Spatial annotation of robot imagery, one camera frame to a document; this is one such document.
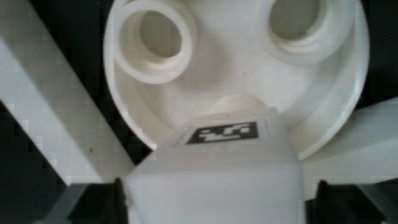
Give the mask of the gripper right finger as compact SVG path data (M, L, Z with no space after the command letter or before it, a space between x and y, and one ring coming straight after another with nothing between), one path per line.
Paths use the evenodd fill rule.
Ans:
M398 224L398 179L373 184L318 183L307 224Z

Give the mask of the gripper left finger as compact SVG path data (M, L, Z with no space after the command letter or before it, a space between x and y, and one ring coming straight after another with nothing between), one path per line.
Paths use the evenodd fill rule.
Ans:
M120 179L103 184L73 184L37 224L128 224Z

